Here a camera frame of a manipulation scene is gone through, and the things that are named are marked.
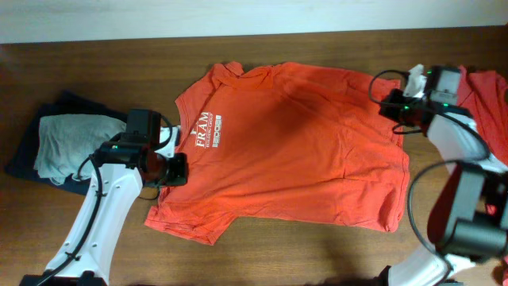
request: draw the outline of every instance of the black cable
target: black cable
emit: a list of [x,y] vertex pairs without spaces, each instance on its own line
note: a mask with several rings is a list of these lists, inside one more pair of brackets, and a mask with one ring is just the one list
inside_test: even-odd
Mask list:
[[164,142],[159,143],[156,147],[154,147],[153,148],[154,151],[166,147],[166,145],[171,140],[171,137],[173,137],[173,125],[169,122],[169,120],[164,115],[161,114],[160,117],[162,118],[162,120],[166,123],[167,127],[169,128],[169,137]]
[[421,129],[416,129],[416,130],[409,130],[409,131],[396,131],[396,129],[398,127],[401,127],[401,126],[404,126],[403,123],[399,123],[397,124],[396,126],[393,126],[391,128],[391,131],[394,133],[394,134],[397,134],[397,135],[407,135],[407,134],[415,134],[415,133],[422,133],[423,131],[421,131]]
[[83,167],[85,166],[85,164],[90,160],[90,157],[87,157],[82,163],[81,165],[79,166],[78,168],[78,171],[77,171],[77,176],[76,176],[76,179],[79,181],[79,182],[83,182],[84,180],[81,179],[81,170],[83,169]]
[[[111,137],[110,141],[118,141],[120,140],[121,132],[117,133],[115,136]],[[76,173],[76,180],[79,182],[83,182],[84,180],[81,179],[81,170],[85,166],[85,164],[90,160],[90,157],[87,157],[79,166],[78,171]]]
[[374,87],[374,82],[376,79],[378,79],[381,75],[384,75],[386,73],[396,73],[398,75],[401,75],[403,77],[403,79],[405,81],[407,81],[407,77],[409,76],[409,72],[404,72],[404,71],[397,71],[397,70],[386,70],[386,71],[381,71],[379,74],[377,75],[374,75],[374,78],[372,78],[371,80],[371,83],[368,85],[368,98],[372,101],[372,102],[375,102],[377,104],[379,104],[380,106],[387,106],[387,107],[404,107],[405,104],[403,103],[390,103],[390,102],[381,102],[377,99],[374,99],[374,97],[372,96],[372,88]]
[[83,235],[81,236],[81,239],[79,240],[78,245],[74,248],[74,251],[72,251],[72,253],[67,254],[68,255],[67,259],[61,265],[59,265],[57,268],[53,269],[51,272],[49,272],[44,277],[42,277],[36,286],[42,286],[42,285],[46,284],[46,282],[48,282],[51,278],[53,278],[56,274],[58,274],[58,272],[62,271],[74,259],[76,259],[76,256],[78,255],[79,251],[81,250],[81,248],[87,241],[88,234],[90,234],[92,226],[94,225],[95,217],[97,216],[98,209],[101,205],[101,200],[102,200],[102,196],[103,196],[102,177],[101,177],[100,171],[98,170],[98,166],[97,166],[97,163],[95,162],[93,155],[89,155],[88,159],[94,166],[95,175],[97,176],[98,191],[96,192],[97,200],[95,201],[94,209],[92,210],[92,214],[90,216],[90,219],[88,220],[87,228],[83,232]]

